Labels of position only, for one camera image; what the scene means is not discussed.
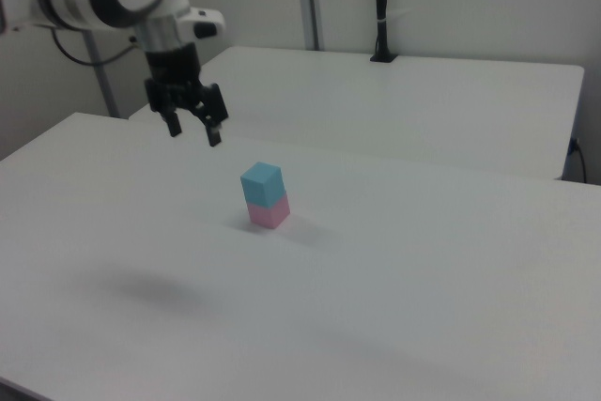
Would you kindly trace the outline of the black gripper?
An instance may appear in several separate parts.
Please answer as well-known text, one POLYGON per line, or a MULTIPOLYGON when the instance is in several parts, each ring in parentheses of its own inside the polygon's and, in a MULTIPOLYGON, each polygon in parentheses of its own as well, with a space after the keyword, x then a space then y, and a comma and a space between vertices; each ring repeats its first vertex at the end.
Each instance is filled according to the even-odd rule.
POLYGON ((167 52, 147 52, 150 77, 145 81, 150 109, 165 122, 171 137, 182 133, 177 109, 189 111, 205 127, 208 143, 222 142, 221 123, 229 118, 221 89, 200 81, 201 64, 194 44, 167 52))

